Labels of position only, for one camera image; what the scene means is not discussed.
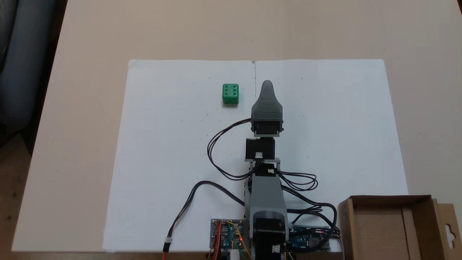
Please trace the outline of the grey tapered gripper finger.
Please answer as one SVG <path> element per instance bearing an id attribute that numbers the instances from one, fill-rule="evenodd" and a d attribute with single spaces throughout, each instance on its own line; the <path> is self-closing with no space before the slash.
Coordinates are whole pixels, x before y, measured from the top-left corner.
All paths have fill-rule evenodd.
<path id="1" fill-rule="evenodd" d="M 257 103 L 269 103 L 276 104 L 278 102 L 272 81 L 265 80 L 261 85 L 260 95 L 257 99 Z"/>

